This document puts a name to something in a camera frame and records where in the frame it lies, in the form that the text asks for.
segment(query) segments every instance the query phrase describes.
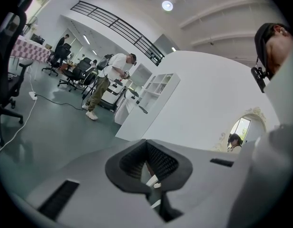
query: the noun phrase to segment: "chair wheel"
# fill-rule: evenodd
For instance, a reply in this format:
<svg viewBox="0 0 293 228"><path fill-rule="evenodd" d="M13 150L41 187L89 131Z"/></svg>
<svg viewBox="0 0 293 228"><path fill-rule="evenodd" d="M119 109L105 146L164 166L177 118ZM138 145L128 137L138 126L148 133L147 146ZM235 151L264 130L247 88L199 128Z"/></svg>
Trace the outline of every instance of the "chair wheel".
<svg viewBox="0 0 293 228"><path fill-rule="evenodd" d="M0 146L3 147L5 145L4 140L0 139Z"/></svg>

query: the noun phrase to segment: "black railing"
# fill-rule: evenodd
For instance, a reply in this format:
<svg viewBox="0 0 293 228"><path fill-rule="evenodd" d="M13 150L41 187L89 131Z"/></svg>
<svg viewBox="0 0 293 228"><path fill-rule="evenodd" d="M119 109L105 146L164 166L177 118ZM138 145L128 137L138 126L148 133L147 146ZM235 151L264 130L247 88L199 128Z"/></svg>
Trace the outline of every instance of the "black railing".
<svg viewBox="0 0 293 228"><path fill-rule="evenodd" d="M79 1L70 10L84 14L111 28L142 51L153 63L156 64L156 66L158 66L163 59L164 56L152 42L150 42L133 26L116 15L83 1Z"/></svg>

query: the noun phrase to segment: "person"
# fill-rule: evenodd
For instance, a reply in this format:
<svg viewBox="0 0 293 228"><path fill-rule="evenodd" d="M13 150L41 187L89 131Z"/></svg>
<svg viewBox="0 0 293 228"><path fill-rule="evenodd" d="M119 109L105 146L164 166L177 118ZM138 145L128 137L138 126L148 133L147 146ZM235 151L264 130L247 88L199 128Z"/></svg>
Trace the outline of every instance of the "person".
<svg viewBox="0 0 293 228"><path fill-rule="evenodd" d="M95 109L96 105L99 104L102 95L109 87L110 81L122 78L127 79L128 75L122 69L126 63L135 64L135 62L136 55L132 53L129 55L119 53L112 56L108 62L108 66L98 74L96 90L94 91L93 95L86 101L84 105L82 105L82 109L87 110L87 117L94 121L98 119L98 117L93 113L93 110Z"/></svg>
<svg viewBox="0 0 293 228"><path fill-rule="evenodd" d="M241 151L243 141L239 135L237 135L236 133L230 135L228 142L231 145L227 149L228 152L239 153Z"/></svg>
<svg viewBox="0 0 293 228"><path fill-rule="evenodd" d="M58 43L57 43L57 46L56 46L56 49L55 49L55 52L57 51L57 48L64 45L64 41L69 38L69 34L66 34L64 37L62 37Z"/></svg>
<svg viewBox="0 0 293 228"><path fill-rule="evenodd" d="M257 56L271 79L293 49L290 28L280 23L263 24L254 37Z"/></svg>

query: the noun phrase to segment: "pink checkered cloth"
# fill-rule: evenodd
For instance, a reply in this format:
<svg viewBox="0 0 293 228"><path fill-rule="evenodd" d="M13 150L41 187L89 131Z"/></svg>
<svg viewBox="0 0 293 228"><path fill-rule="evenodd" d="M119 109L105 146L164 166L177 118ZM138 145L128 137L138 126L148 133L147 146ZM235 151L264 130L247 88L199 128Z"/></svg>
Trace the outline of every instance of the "pink checkered cloth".
<svg viewBox="0 0 293 228"><path fill-rule="evenodd" d="M37 42L19 36L11 51L11 56L46 62L50 51Z"/></svg>

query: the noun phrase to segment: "floor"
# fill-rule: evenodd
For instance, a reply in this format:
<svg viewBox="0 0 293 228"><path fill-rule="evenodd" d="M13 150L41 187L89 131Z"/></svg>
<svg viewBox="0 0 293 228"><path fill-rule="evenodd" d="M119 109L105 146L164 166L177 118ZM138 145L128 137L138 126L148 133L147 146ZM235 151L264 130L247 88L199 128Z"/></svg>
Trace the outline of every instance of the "floor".
<svg viewBox="0 0 293 228"><path fill-rule="evenodd" d="M19 74L21 67L16 71L11 63L12 60L9 71ZM68 92L65 85L58 88L59 79L65 77L49 76L48 71L41 72L41 68L46 66L33 64L32 78L37 69L36 81L31 81L34 91L54 102L69 103L80 108L81 91ZM14 111L24 115L24 122L34 103L28 94L30 91L29 74L25 73L20 95L14 98ZM99 117L96 122L87 118L85 111L69 105L53 104L39 97L26 126L0 152L0 176L6 188L25 198L43 180L71 160L126 142L115 137L120 125L114 122L112 112L97 107L95 114ZM7 142L21 125L17 118L9 116L2 116L2 122Z"/></svg>

